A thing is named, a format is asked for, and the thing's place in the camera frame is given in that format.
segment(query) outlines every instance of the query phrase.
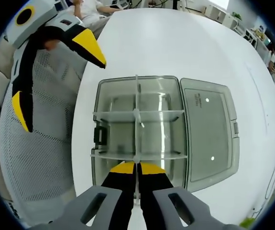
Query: transparent lid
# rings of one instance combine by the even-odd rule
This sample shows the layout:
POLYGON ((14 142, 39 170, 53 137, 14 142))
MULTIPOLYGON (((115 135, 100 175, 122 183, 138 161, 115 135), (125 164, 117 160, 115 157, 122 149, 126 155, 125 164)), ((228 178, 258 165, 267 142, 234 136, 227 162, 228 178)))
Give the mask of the transparent lid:
POLYGON ((189 132, 188 190, 231 176, 239 166, 236 113, 228 87, 182 79, 189 132))

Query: green plant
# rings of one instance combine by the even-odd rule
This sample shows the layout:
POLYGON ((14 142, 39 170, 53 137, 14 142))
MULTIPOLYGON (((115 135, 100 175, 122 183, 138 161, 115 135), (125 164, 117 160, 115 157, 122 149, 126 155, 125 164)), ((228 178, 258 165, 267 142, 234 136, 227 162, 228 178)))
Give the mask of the green plant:
POLYGON ((255 218, 246 218, 239 225, 243 228, 248 229, 250 225, 255 221, 255 218))
POLYGON ((232 16, 242 21, 242 17, 238 13, 232 12, 232 16))

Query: white table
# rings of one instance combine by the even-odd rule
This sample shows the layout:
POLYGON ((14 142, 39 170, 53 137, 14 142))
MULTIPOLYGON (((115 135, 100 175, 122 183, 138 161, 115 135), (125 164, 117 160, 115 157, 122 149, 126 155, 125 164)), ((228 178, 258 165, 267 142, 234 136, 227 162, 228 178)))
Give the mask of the white table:
POLYGON ((77 195, 92 186, 92 112, 98 83, 136 74, 174 75, 226 85, 231 90, 239 125, 239 170, 194 194, 209 205, 218 220, 241 222, 263 201, 258 198, 264 196, 275 166, 275 85, 256 50, 210 19, 150 8, 115 13, 98 42, 107 68, 87 64, 73 121, 72 170, 77 195))

